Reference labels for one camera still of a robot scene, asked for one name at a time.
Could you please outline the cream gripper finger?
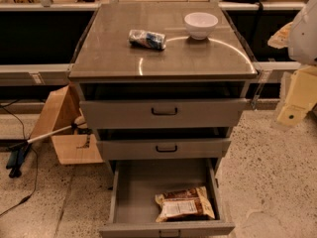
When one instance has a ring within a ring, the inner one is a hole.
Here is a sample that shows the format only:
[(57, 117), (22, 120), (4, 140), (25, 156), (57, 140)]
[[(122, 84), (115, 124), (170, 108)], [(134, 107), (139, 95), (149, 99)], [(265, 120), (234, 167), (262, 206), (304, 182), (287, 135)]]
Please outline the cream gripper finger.
[(317, 104), (317, 66), (304, 65), (290, 76), (276, 122), (285, 127), (299, 124)]
[(267, 44), (275, 49), (283, 49), (288, 47), (289, 33), (292, 27), (292, 23), (287, 23), (280, 28), (275, 34), (273, 34)]

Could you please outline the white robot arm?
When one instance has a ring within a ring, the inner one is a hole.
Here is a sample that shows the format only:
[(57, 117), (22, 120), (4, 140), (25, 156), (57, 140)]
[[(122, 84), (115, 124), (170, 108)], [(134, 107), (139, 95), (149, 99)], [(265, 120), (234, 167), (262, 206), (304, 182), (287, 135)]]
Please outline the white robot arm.
[(317, 104), (317, 0), (309, 0), (267, 43), (287, 48), (289, 57), (301, 64), (290, 76), (286, 95), (276, 109), (275, 126), (286, 130), (299, 124)]

